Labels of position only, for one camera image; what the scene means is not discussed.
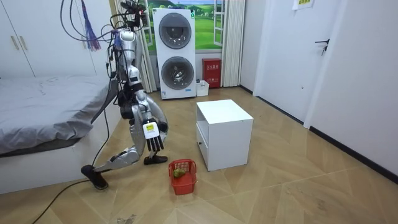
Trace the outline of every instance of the wire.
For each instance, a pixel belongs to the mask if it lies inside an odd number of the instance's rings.
[[[37,218],[32,222],[32,224],[35,224],[35,223],[37,222],[37,220],[39,220],[40,218],[42,218],[42,216],[44,215],[44,213],[50,208],[50,206],[54,203],[54,201],[55,201],[64,191],[66,191],[66,189],[68,189],[68,188],[70,188],[71,186],[74,186],[74,185],[76,185],[76,184],[84,183],[84,182],[87,182],[87,181],[89,181],[89,180],[82,180],[82,181],[76,182],[76,183],[74,183],[74,184],[69,185],[68,187],[65,187],[63,190],[61,190],[61,191],[57,194],[57,196],[55,196],[55,198],[50,202],[50,204],[47,206],[47,208],[45,208],[45,210],[39,215],[39,217],[37,217]]]
[[[112,42],[112,40],[113,40],[113,34],[111,35],[111,41],[109,42],[109,46],[108,46],[108,50],[107,50],[108,52],[109,52],[109,48],[111,47],[111,42]],[[98,154],[100,154],[102,148],[104,148],[105,144],[108,142],[108,140],[109,140],[109,135],[110,135],[110,133],[109,133],[108,118],[106,117],[106,108],[105,108],[105,105],[106,105],[106,102],[107,102],[109,93],[111,92],[112,79],[111,79],[111,77],[110,77],[110,75],[109,75],[109,70],[108,70],[108,68],[106,68],[106,72],[107,72],[108,77],[109,77],[108,92],[106,93],[105,101],[104,101],[103,105],[102,105],[101,108],[100,108],[100,109],[104,108],[104,117],[105,117],[105,123],[106,123],[106,140],[105,140],[105,142],[103,143],[103,145],[100,147],[100,149],[98,150],[97,154],[95,155],[95,157],[94,157],[94,159],[93,159],[93,163],[91,164],[92,166],[94,165],[95,160],[96,160],[96,158],[98,157]],[[39,217],[37,217],[37,218],[32,222],[32,224],[35,224],[35,223],[44,215],[44,213],[51,207],[51,205],[54,203],[54,201],[55,201],[64,191],[66,191],[66,189],[68,189],[68,188],[70,188],[70,187],[72,187],[72,186],[74,186],[74,185],[76,185],[76,184],[80,184],[80,183],[84,183],[84,182],[88,182],[88,181],[89,181],[89,180],[82,180],[82,181],[79,181],[79,182],[76,182],[76,183],[74,183],[74,184],[70,184],[70,185],[66,186],[63,190],[61,190],[61,191],[57,194],[57,196],[55,196],[55,198],[54,198],[54,199],[50,202],[50,204],[44,209],[44,211],[39,215]]]
[[[61,2],[61,10],[60,10],[60,20],[61,20],[61,25],[62,25],[62,29],[68,34],[68,36],[70,36],[71,38],[75,39],[75,40],[79,40],[79,41],[84,41],[84,42],[89,42],[89,41],[93,41],[93,40],[98,40],[98,41],[103,41],[103,40],[99,40],[100,38],[104,37],[107,34],[110,34],[112,32],[114,32],[115,30],[111,30],[109,32],[104,33],[103,35],[101,35],[100,37],[97,37],[95,39],[89,39],[89,40],[82,40],[82,39],[78,39],[74,36],[72,36],[65,28],[65,25],[63,24],[63,19],[62,19],[62,10],[63,10],[63,3],[65,2],[65,0],[62,0]]]
[[[147,106],[143,105],[142,103],[139,103],[139,105],[144,106],[145,107],[145,112],[148,112],[148,107]]]
[[[81,33],[76,29],[75,25],[73,24],[73,21],[72,21],[72,3],[73,3],[73,1],[71,0],[71,1],[70,1],[70,6],[69,6],[69,19],[70,19],[70,24],[72,24],[73,29],[74,29],[78,34],[80,34],[82,37],[84,37],[84,38],[87,39],[88,37],[86,37],[85,35],[81,34]]]
[[[115,17],[118,17],[118,16],[121,16],[122,17],[122,19],[124,19],[127,15],[133,15],[133,14],[131,14],[131,13],[117,13],[117,14],[115,14],[115,15],[112,15],[110,18],[109,18],[109,23],[112,25],[112,27],[113,27],[113,29],[115,28],[115,26],[113,25],[113,23],[112,23],[112,19],[113,18],[115,18]]]
[[[120,23],[120,22],[123,23],[123,26],[122,26],[122,27],[126,26],[126,23],[125,23],[124,21],[117,21],[117,22],[114,24],[115,28],[117,28],[118,23]]]
[[[106,26],[112,26],[112,25],[111,25],[111,24],[106,24],[106,25],[104,25],[104,26],[101,28],[101,35],[102,35],[102,31],[104,30],[104,28],[105,28]],[[112,34],[111,34],[111,39],[110,39],[110,40],[105,40],[104,37],[102,37],[102,39],[103,39],[105,42],[110,43],[110,42],[112,42]]]

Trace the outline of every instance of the pear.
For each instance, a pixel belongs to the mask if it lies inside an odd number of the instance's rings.
[[[183,175],[185,175],[185,170],[180,169],[180,168],[177,168],[177,169],[173,170],[173,176],[175,178],[179,178],[179,177],[181,177]]]

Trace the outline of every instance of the white box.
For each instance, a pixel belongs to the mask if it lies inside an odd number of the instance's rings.
[[[207,170],[248,163],[253,117],[232,100],[197,103],[197,143]]]
[[[202,80],[197,83],[197,96],[208,96],[209,95],[209,83]]]

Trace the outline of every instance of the landscape picture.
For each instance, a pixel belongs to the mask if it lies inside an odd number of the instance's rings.
[[[218,11],[221,11],[221,1],[218,0]],[[196,49],[220,49],[214,44],[214,0],[189,1],[189,0],[148,0],[150,26],[152,30],[152,40],[154,44],[149,46],[150,51],[156,50],[154,22],[152,17],[153,8],[182,8],[195,11],[195,30],[196,30]],[[217,16],[217,26],[221,27],[221,17]],[[221,34],[216,34],[216,39],[221,42]]]

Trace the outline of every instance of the round porthole door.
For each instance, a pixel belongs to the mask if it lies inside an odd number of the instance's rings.
[[[182,90],[193,80],[192,64],[183,57],[169,58],[162,67],[163,82],[174,90]]]
[[[170,13],[161,20],[159,34],[166,46],[171,49],[181,49],[189,43],[192,33],[185,17],[178,13]]]

